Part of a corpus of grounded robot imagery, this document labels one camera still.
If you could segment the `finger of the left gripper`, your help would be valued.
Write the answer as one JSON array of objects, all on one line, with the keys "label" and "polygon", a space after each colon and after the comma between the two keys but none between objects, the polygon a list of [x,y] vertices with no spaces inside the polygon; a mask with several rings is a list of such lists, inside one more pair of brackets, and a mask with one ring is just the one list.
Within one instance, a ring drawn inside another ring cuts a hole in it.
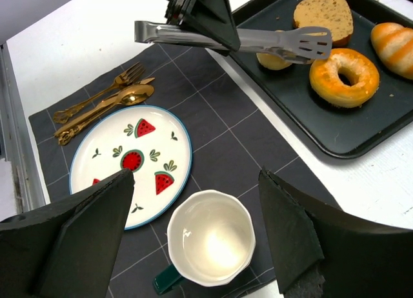
[{"label": "finger of the left gripper", "polygon": [[236,51],[241,43],[229,0],[184,0],[183,23],[225,48]]},{"label": "finger of the left gripper", "polygon": [[166,10],[168,24],[180,24],[183,18],[190,14],[197,0],[169,0]]}]

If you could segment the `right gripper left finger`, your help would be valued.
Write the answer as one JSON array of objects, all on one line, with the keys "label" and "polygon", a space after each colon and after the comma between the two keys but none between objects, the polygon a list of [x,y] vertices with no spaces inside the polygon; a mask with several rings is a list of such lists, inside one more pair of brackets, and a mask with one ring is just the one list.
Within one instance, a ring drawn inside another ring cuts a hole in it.
[{"label": "right gripper left finger", "polygon": [[1,297],[104,297],[133,192],[123,169],[1,221]]}]

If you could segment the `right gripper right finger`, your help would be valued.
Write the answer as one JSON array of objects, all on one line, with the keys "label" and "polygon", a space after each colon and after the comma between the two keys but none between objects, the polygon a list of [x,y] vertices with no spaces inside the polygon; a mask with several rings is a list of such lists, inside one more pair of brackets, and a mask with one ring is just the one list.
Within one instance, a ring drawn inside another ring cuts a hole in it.
[{"label": "right gripper right finger", "polygon": [[285,297],[412,296],[412,230],[350,215],[268,170],[259,198]]}]

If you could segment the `orange bagel donut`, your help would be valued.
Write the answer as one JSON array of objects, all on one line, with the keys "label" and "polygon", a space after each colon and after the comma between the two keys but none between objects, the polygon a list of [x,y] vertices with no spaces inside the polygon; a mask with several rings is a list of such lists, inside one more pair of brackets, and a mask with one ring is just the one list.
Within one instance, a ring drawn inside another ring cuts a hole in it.
[{"label": "orange bagel donut", "polygon": [[309,71],[312,89],[328,103],[340,108],[361,106],[379,88],[379,72],[363,54],[335,48],[328,59],[316,60]]}]

